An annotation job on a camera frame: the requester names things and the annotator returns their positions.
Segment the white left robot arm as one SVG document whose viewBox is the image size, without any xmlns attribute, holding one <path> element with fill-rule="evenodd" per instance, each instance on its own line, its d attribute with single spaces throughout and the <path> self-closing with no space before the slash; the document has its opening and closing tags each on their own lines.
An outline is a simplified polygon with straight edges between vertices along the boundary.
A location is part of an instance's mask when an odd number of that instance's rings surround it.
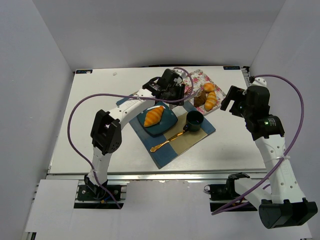
<svg viewBox="0 0 320 240">
<path fill-rule="evenodd" d="M 181 75 L 166 69 L 159 79 L 153 78 L 139 89 L 132 99 L 126 100 L 109 111 L 99 110 L 93 122 L 90 136 L 93 145 L 93 169 L 84 178 L 85 185 L 98 198 L 105 194 L 107 172 L 112 153 L 122 143 L 122 129 L 138 114 L 157 102 L 173 101 L 182 105 L 185 84 Z"/>
</svg>

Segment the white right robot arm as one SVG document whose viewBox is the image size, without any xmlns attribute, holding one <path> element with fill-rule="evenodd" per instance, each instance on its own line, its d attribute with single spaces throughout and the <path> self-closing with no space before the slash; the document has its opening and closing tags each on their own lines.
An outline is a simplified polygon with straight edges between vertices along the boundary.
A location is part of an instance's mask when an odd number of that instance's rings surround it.
<svg viewBox="0 0 320 240">
<path fill-rule="evenodd" d="M 270 92 L 264 86 L 251 85 L 247 89 L 231 86 L 221 103 L 221 110 L 229 110 L 242 117 L 247 130 L 260 151 L 271 192 L 261 187 L 245 196 L 257 210 L 267 229 L 302 226 L 317 212 L 314 201 L 308 201 L 295 178 L 289 157 L 285 155 L 285 131 L 281 120 L 269 113 Z"/>
</svg>

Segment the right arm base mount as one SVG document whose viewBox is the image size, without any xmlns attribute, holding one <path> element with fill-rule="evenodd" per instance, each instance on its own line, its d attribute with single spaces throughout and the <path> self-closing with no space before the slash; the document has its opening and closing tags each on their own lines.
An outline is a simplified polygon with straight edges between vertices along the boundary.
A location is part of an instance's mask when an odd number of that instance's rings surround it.
<svg viewBox="0 0 320 240">
<path fill-rule="evenodd" d="M 203 190 L 205 193 L 210 195 L 210 211 L 213 213 L 218 208 L 224 205 L 223 201 L 231 201 L 239 196 L 238 193 L 235 192 L 235 180 L 239 180 L 242 178 L 250 178 L 246 173 L 235 173 L 228 176 L 226 183 L 224 184 L 207 184 L 204 186 Z M 245 198 L 233 203 L 228 208 L 240 206 L 242 207 L 237 209 L 230 210 L 231 212 L 256 212 L 257 209 L 248 201 L 245 201 Z"/>
</svg>

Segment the large orange striped croissant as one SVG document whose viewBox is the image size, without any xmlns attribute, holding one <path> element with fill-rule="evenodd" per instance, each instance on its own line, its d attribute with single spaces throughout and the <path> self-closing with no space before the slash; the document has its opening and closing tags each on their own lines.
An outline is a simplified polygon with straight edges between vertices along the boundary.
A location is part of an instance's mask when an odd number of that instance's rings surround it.
<svg viewBox="0 0 320 240">
<path fill-rule="evenodd" d="M 165 107 L 162 105 L 154 107 L 151 110 L 149 110 L 145 115 L 143 126 L 145 128 L 148 128 L 158 124 L 162 119 L 164 110 L 165 110 Z"/>
</svg>

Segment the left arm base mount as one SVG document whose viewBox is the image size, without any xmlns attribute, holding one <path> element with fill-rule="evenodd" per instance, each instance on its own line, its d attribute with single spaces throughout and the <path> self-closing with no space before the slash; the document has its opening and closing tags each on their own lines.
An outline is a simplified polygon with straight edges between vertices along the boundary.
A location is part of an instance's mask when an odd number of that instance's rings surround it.
<svg viewBox="0 0 320 240">
<path fill-rule="evenodd" d="M 74 209 L 115 209 L 119 210 L 124 205 L 126 198 L 125 186 L 102 184 L 107 191 L 99 185 L 90 182 L 87 175 L 84 176 L 84 183 L 79 184 L 74 201 Z"/>
</svg>

